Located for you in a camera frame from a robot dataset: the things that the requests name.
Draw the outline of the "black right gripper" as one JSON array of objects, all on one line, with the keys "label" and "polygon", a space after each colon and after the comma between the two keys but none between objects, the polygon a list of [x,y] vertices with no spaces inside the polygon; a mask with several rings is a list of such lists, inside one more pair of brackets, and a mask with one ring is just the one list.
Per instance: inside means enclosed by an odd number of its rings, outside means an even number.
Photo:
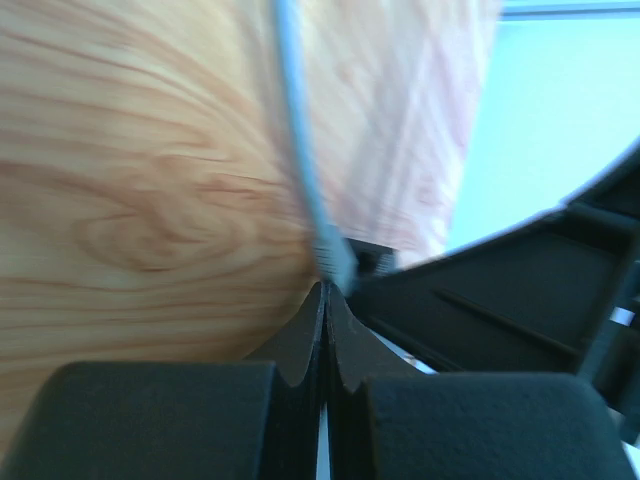
[{"label": "black right gripper", "polygon": [[354,315],[441,370],[566,372],[592,444],[639,434],[639,147],[541,219],[360,287]]}]

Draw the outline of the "black network switch box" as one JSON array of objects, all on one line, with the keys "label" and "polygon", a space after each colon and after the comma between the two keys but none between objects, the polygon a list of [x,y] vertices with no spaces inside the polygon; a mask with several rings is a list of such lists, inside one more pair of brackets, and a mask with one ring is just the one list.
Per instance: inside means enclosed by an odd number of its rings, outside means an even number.
[{"label": "black network switch box", "polygon": [[387,276],[397,270],[394,249],[352,238],[348,242],[356,257],[356,278],[359,281]]}]

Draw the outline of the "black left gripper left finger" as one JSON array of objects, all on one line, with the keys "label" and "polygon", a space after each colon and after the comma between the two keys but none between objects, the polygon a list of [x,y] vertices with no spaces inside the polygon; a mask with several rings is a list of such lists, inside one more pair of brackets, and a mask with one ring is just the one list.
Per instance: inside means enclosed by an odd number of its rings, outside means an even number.
[{"label": "black left gripper left finger", "polygon": [[236,363],[74,362],[28,409],[5,479],[312,479],[325,289]]}]

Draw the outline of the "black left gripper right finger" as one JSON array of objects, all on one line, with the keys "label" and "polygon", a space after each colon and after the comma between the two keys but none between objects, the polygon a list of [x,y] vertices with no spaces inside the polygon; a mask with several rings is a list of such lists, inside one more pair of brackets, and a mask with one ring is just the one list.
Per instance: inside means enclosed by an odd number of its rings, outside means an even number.
[{"label": "black left gripper right finger", "polygon": [[566,374],[425,374],[324,289],[335,479],[631,479],[587,383]]}]

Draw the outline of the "right aluminium frame post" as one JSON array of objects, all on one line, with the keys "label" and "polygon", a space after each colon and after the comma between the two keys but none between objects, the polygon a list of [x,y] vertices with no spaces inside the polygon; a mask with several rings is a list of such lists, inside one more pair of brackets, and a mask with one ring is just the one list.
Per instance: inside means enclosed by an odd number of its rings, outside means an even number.
[{"label": "right aluminium frame post", "polygon": [[502,2],[505,21],[600,20],[639,17],[638,1],[508,0]]}]

